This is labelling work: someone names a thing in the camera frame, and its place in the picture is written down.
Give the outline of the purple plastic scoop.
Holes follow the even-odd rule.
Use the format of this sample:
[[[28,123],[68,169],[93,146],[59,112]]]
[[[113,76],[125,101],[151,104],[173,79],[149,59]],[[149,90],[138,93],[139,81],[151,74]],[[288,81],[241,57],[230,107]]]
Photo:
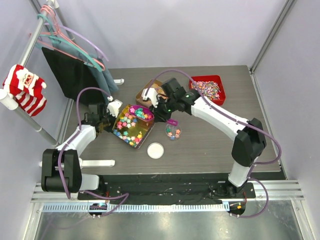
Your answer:
[[[145,122],[156,121],[155,116],[150,109],[141,105],[130,106],[129,113]]]

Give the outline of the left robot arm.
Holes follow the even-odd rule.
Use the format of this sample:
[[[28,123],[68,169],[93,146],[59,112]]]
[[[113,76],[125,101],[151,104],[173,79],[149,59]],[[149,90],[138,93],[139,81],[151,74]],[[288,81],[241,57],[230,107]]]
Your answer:
[[[107,188],[100,176],[82,173],[80,156],[100,133],[112,131],[121,106],[119,100],[90,105],[90,112],[84,113],[74,133],[56,148],[43,152],[41,188],[44,192],[70,195],[89,191],[97,200],[106,195]]]

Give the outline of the star candy tin box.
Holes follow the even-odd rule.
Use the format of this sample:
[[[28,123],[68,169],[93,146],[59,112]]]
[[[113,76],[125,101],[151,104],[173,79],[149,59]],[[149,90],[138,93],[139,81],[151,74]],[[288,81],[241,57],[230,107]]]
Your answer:
[[[132,148],[139,149],[152,128],[154,121],[145,122],[129,113],[129,108],[133,106],[128,104],[115,120],[112,133]]]

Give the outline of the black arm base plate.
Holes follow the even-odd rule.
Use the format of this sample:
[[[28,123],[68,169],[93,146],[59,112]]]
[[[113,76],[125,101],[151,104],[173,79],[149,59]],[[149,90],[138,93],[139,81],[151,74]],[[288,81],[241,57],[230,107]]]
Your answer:
[[[205,205],[256,197],[252,183],[233,187],[227,176],[226,173],[103,175],[95,194],[117,197],[128,193],[127,205]]]

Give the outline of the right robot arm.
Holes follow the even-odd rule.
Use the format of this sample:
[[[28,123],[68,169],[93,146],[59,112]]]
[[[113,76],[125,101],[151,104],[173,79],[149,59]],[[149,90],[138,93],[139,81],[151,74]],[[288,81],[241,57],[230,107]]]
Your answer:
[[[147,88],[142,93],[144,100],[151,101],[150,110],[156,122],[167,122],[173,112],[179,111],[206,121],[233,141],[231,156],[234,163],[225,190],[230,197],[238,197],[244,191],[253,164],[267,145],[261,132],[261,121],[233,115],[202,96],[196,89],[186,91],[175,78],[167,80],[161,88],[164,95],[157,93],[154,88]]]

